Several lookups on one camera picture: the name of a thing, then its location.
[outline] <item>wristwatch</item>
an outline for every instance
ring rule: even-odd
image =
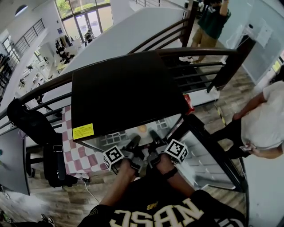
[[[167,179],[173,177],[177,172],[178,172],[178,169],[176,167],[174,167],[171,171],[163,174],[163,177],[167,180]]]

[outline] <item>green shirt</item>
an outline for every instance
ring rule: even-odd
[[[213,39],[218,39],[222,33],[222,29],[231,16],[231,12],[228,10],[227,16],[220,15],[219,10],[212,10],[211,7],[207,7],[198,24],[206,32],[207,35]]]

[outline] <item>hand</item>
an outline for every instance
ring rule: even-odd
[[[157,164],[157,169],[161,172],[161,174],[165,174],[173,170],[174,165],[168,154],[162,154],[160,158],[161,160]]]
[[[233,121],[241,119],[241,118],[242,118],[242,116],[241,116],[240,113],[235,113],[234,116],[233,116]]]
[[[258,157],[262,157],[262,154],[258,149],[254,148],[254,146],[251,146],[250,144],[249,144],[249,146],[252,148],[252,150],[249,151],[250,154],[253,154],[253,155],[258,156]]]
[[[120,164],[119,174],[129,176],[131,178],[135,175],[135,169],[130,166],[130,162],[126,158],[123,159],[122,163]]]

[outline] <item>checkered tablecloth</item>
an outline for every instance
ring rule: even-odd
[[[71,106],[62,111],[62,141],[66,173],[77,178],[89,178],[88,173],[107,169],[103,154],[73,142]]]

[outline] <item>sneaker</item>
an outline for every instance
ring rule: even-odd
[[[199,64],[199,63],[201,63],[201,61],[198,60],[193,61],[193,64]]]
[[[47,222],[47,218],[44,214],[41,214],[40,217],[41,217],[43,222]]]
[[[189,56],[189,57],[179,57],[178,59],[180,61],[182,61],[182,62],[192,62],[193,61],[192,56]]]
[[[54,223],[52,217],[50,217],[50,216],[48,217],[48,223],[50,223],[52,225],[52,227],[55,227],[55,223]]]

